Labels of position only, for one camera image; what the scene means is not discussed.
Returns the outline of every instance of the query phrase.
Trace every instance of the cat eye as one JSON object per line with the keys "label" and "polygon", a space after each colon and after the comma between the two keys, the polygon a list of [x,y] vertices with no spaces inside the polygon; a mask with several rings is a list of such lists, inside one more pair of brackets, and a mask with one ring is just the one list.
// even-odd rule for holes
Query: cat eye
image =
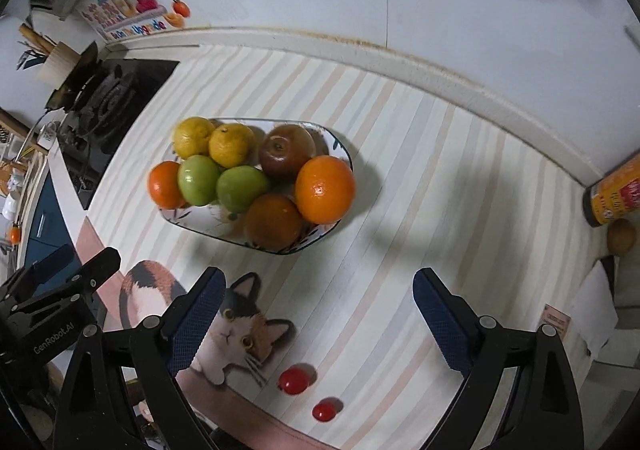
{"label": "cat eye", "polygon": [[222,318],[232,322],[234,318],[236,318],[236,315],[234,315],[234,312],[231,311],[231,309],[225,309],[224,311],[222,311]]}
{"label": "cat eye", "polygon": [[242,347],[249,350],[254,346],[254,339],[251,336],[246,335],[240,338],[240,343],[242,344]]}

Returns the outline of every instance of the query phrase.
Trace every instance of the silver bolt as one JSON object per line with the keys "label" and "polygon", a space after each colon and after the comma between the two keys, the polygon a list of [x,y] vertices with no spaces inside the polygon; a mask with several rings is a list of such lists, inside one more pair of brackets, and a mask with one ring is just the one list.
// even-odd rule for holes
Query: silver bolt
{"label": "silver bolt", "polygon": [[160,324],[160,317],[158,317],[158,316],[148,316],[142,321],[142,324],[147,329],[153,329],[154,327],[158,327],[158,325]]}
{"label": "silver bolt", "polygon": [[82,334],[87,338],[95,335],[98,332],[98,327],[95,324],[87,325],[84,329],[82,329]]}
{"label": "silver bolt", "polygon": [[542,334],[546,336],[556,336],[556,328],[553,325],[544,324],[542,325]]}
{"label": "silver bolt", "polygon": [[480,325],[485,329],[493,329],[498,322],[495,321],[491,316],[481,316],[480,317]]}

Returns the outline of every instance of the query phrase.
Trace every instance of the white paper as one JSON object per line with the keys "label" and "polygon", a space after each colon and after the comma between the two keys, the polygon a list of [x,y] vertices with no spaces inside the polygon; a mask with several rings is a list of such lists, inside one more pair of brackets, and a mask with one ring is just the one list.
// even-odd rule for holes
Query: white paper
{"label": "white paper", "polygon": [[598,261],[584,279],[571,302],[571,319],[593,358],[609,340],[618,323],[618,315],[609,290],[607,273]]}

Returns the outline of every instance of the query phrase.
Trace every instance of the striped tablecloth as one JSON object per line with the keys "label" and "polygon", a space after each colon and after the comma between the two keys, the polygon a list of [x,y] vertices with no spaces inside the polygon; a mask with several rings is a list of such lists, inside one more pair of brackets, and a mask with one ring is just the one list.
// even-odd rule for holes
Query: striped tablecloth
{"label": "striped tablecloth", "polygon": [[[166,223],[146,194],[146,175],[174,125],[191,115],[330,128],[353,157],[358,194],[350,214],[290,256]],[[335,448],[405,450],[418,448],[461,383],[414,305],[415,271],[432,267],[478,314],[535,329],[545,303],[567,309],[601,252],[603,232],[584,221],[581,194],[516,137],[406,84],[298,54],[207,46],[176,68],[129,131],[88,217],[102,243],[120,251],[123,273],[157,260],[187,289],[208,265],[229,283],[258,273],[258,307],[267,318],[291,320],[297,333],[263,368],[265,387],[240,370],[228,385]],[[572,328],[564,344],[579,385],[590,364],[585,345]],[[277,377],[301,362],[318,380],[285,396]],[[344,409],[316,423],[311,409],[327,397]]]}

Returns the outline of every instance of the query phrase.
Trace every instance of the black stove top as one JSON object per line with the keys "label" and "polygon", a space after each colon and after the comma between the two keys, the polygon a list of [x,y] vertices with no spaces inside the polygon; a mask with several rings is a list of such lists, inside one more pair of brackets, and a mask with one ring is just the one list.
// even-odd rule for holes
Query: black stove top
{"label": "black stove top", "polygon": [[177,64],[106,60],[76,97],[58,141],[85,210],[118,146]]}

